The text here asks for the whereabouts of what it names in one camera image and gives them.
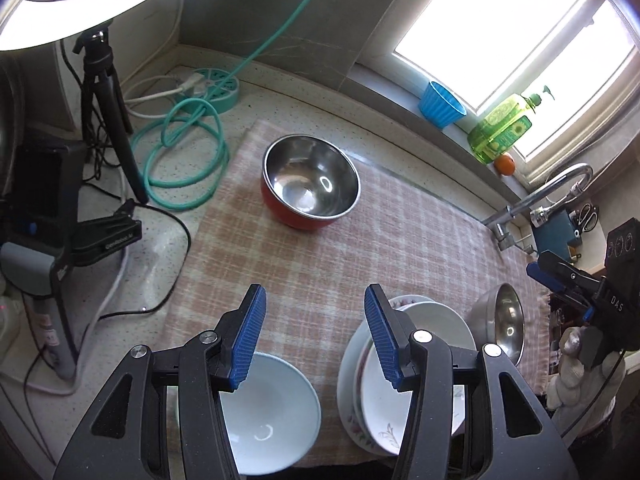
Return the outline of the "right white gloved hand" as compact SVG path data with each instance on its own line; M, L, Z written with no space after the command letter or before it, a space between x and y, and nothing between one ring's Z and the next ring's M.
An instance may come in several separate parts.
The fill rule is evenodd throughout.
M588 370L579 353L594 341L590 327L570 327L560 339L559 373L547 388L547 408L566 446L600 426L613 413L626 376L624 357L609 353Z

